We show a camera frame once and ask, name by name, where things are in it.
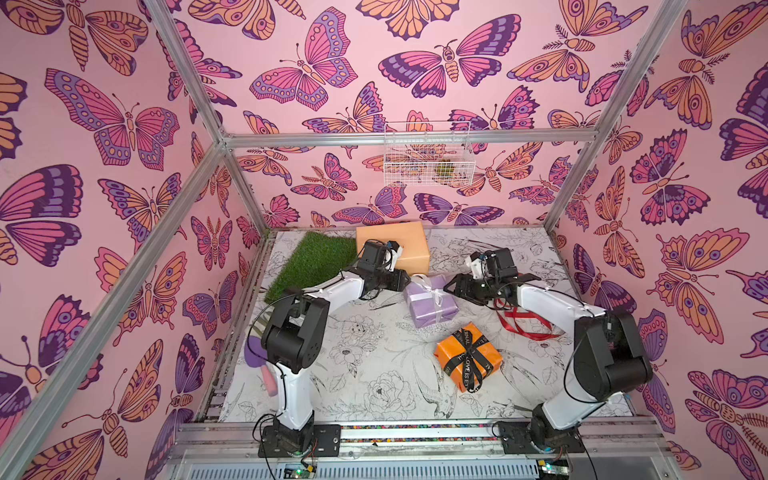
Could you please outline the lilac gift box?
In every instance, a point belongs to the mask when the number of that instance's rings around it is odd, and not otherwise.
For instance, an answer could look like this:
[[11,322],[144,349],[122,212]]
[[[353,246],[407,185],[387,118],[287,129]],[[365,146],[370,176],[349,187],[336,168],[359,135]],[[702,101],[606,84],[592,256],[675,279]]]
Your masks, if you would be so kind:
[[459,307],[452,295],[444,291],[444,275],[415,274],[404,290],[405,301],[416,328],[452,320]]

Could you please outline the red satin ribbon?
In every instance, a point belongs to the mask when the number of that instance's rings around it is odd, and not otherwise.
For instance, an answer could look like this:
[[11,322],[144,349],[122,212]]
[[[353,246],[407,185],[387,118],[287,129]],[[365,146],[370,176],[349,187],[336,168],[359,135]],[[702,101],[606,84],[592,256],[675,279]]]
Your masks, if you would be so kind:
[[534,342],[555,340],[564,335],[561,329],[549,321],[522,307],[513,306],[508,301],[496,299],[493,308],[501,327],[512,334]]

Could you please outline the orange gift box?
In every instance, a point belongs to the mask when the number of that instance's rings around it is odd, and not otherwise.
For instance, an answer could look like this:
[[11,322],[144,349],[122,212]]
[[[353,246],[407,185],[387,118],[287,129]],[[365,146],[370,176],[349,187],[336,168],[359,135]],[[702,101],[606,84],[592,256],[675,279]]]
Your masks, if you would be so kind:
[[499,371],[501,353],[483,332],[468,323],[440,341],[434,351],[440,369],[454,381],[462,393],[476,393],[484,381]]

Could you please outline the black printed ribbon bow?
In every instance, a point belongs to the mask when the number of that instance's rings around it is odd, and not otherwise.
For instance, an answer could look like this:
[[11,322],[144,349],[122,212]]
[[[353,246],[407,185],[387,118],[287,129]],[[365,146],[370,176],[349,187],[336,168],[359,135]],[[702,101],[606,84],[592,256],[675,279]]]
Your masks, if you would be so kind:
[[452,338],[460,350],[452,354],[454,347],[443,348],[443,352],[450,354],[450,357],[442,364],[442,370],[448,376],[455,372],[459,374],[458,386],[463,392],[478,392],[483,386],[483,380],[496,369],[496,365],[481,351],[482,347],[489,345],[489,341],[482,333],[475,336],[474,331],[468,327],[455,331]]

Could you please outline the white satin ribbon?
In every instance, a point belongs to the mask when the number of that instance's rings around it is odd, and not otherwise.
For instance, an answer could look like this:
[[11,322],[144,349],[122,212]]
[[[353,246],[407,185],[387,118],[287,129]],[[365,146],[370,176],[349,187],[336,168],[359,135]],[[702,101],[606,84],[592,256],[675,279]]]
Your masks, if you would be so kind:
[[406,304],[417,328],[423,328],[442,321],[443,293],[433,286],[431,278],[414,274],[405,290]]

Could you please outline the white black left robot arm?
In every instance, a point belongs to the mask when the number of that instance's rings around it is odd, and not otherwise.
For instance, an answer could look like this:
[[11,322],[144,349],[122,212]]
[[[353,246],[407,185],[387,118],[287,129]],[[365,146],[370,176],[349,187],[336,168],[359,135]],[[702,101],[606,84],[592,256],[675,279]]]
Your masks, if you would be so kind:
[[411,279],[396,267],[403,253],[404,247],[395,241],[368,240],[333,278],[312,287],[288,288],[271,303],[261,346],[278,377],[278,409],[265,438],[267,447],[303,454],[317,444],[308,369],[321,352],[328,318],[348,303],[383,290],[404,291]]

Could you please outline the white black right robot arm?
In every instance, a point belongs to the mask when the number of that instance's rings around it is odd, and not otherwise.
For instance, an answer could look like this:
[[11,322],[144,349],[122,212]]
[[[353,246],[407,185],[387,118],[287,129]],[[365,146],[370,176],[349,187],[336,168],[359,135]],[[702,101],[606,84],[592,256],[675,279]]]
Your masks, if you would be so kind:
[[532,410],[528,435],[537,450],[563,447],[611,397],[652,380],[636,321],[625,308],[587,304],[519,273],[508,249],[473,253],[465,263],[468,272],[455,275],[444,292],[478,306],[532,313],[574,341],[560,391]]

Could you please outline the green artificial grass mat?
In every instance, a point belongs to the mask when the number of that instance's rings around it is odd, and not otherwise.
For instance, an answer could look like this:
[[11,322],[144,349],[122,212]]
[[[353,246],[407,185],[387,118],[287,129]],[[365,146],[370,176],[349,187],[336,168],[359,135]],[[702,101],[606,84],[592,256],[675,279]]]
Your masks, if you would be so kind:
[[290,287],[307,289],[337,276],[357,258],[352,238],[308,232],[278,270],[265,302],[276,301]]

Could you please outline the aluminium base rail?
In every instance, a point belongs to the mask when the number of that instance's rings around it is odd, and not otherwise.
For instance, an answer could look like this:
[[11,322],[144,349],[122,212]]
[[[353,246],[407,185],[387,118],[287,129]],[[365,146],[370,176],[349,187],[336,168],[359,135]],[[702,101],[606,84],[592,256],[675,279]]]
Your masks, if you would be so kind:
[[525,419],[339,422],[310,452],[266,453],[246,423],[190,424],[163,479],[680,479],[646,417],[599,417],[537,449]]

